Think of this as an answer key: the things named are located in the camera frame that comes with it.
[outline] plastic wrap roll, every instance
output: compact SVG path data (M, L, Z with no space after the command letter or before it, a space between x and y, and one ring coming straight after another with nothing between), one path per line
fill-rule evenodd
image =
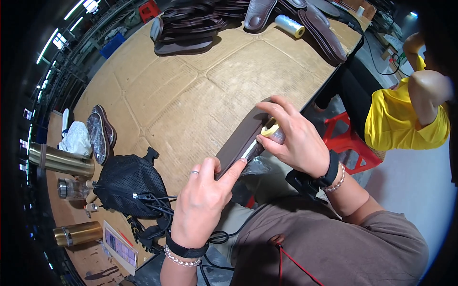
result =
M270 118L266 125L261 129L261 135L282 145L286 136L280 123L275 118Z
M295 38L299 39L302 37L305 31L305 27L298 22L291 20L285 15L278 15L275 18L275 24L288 32L289 34L293 35Z

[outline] stack of slippers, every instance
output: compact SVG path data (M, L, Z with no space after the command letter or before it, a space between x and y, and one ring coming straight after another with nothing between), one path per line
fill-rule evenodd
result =
M116 144L116 130L108 121L101 105L94 106L87 118L86 126L95 161L103 166Z
M325 0L311 0L327 15L336 9ZM308 0L190 0L174 4L154 18L150 37L159 56L200 54L212 47L219 31L233 22L243 20L246 32L262 31L283 14L304 25L324 56L333 65L346 61L336 35L329 29L326 16Z
M153 19L150 37L159 56L200 54L212 47L213 37L234 20L240 22L247 0L180 2Z
M329 22L323 22L318 15L323 15L314 5L309 4L307 9L298 11L299 20L316 40L331 64L342 64L347 56L337 36L329 29Z

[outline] black mesh bag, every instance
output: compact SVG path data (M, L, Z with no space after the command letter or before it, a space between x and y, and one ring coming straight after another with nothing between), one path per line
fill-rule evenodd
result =
M158 153L151 147L144 158L137 155L111 156L100 173L94 186L103 207L124 214L157 219L162 212L148 207L145 203L153 197L167 196L161 176L153 167Z
M169 200L158 200L167 197L162 178L153 167L158 156L151 147L143 158L110 156L94 185L102 207L123 213L136 243L140 241L147 251L156 254L162 250L157 240L164 236L173 216ZM137 218L156 219L158 225L145 229Z

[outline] person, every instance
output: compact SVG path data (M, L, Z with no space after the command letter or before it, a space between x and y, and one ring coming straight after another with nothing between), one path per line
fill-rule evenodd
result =
M315 100L317 110L326 109L339 94L352 129L369 147L379 151L440 147L450 133L445 102L453 99L453 85L432 55L425 52L425 60L418 55L424 44L420 33L404 42L414 73L395 90L383 89L358 59L351 59L340 67L338 83L328 84Z
M290 169L313 178L327 174L330 153L313 124L284 97L271 99L273 103L256 106L277 119L286 140L279 145L258 135L258 142ZM284 176L276 179L278 184L274 176L259 176L256 192L270 188L270 202L258 210L242 207L230 200L246 160L236 161L215 181L214 173L221 171L219 160L206 158L193 167L178 195L171 240L183 248L201 248L213 231L233 234L241 228L227 242L214 245L235 268L231 285L415 285L428 261L422 235L403 214L383 209L338 165L325 191L341 218L323 203L277 189L284 186ZM162 285L195 286L197 266L179 262L196 260L169 252L161 269Z

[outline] plastic-wrapped slipper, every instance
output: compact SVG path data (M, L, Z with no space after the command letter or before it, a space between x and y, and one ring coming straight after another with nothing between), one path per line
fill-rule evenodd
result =
M89 115L86 121L86 126L87 131L89 132L89 139L91 141L91 147L95 161L103 166L108 158L109 145L107 135L105 133L103 119L100 114L94 112Z
M110 148L113 149L116 144L117 134L113 125L111 125L111 123L108 121L105 109L100 104L97 104L92 109L92 112L97 112L98 114L100 114L100 117L102 118L103 125L105 128L105 133L107 134L108 144Z

